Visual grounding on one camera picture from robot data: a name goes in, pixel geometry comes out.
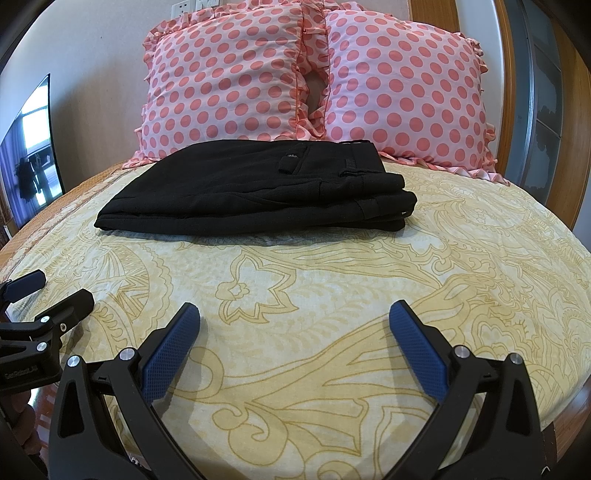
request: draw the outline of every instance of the frosted glass panel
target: frosted glass panel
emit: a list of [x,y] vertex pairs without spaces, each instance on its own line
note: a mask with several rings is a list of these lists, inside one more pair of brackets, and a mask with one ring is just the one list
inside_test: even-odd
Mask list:
[[538,119],[561,135],[562,74],[538,47],[535,48],[535,86],[538,92]]
[[556,171],[560,139],[544,125],[536,122],[531,146],[530,164],[523,188],[538,202],[545,204]]
[[524,0],[523,4],[527,12],[531,34],[534,37],[534,44],[542,49],[556,65],[560,65],[560,56],[550,18],[533,1]]

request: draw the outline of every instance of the electrical outlet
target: electrical outlet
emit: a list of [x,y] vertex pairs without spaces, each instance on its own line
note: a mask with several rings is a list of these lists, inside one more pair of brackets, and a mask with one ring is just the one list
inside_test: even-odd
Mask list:
[[177,18],[182,14],[189,14],[195,11],[195,0],[184,0],[172,6],[170,18]]

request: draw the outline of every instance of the black pants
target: black pants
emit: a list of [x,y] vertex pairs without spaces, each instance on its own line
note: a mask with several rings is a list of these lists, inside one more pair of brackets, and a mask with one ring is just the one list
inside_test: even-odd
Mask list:
[[99,212],[95,226],[173,235],[396,231],[417,201],[403,188],[370,142],[217,140],[158,162]]

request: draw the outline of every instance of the power socket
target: power socket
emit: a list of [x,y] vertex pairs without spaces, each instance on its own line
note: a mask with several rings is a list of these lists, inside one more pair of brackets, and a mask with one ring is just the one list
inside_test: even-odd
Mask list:
[[189,14],[195,11],[196,0],[184,0],[172,6],[170,18],[177,18],[182,14]]
[[195,10],[199,11],[202,10],[203,8],[216,8],[219,7],[220,4],[220,0],[196,0],[195,3]]

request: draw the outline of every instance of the blue rubber pad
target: blue rubber pad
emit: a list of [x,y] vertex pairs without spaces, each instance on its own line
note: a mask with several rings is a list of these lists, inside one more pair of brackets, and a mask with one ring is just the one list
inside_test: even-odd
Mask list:
[[439,403],[447,395],[447,367],[400,302],[390,308],[390,329],[424,392]]
[[23,277],[17,278],[6,285],[4,301],[15,303],[23,298],[41,290],[45,286],[45,274],[41,270],[35,270]]
[[171,320],[162,339],[142,371],[142,396],[148,404],[163,398],[199,334],[200,316],[195,305],[186,303]]

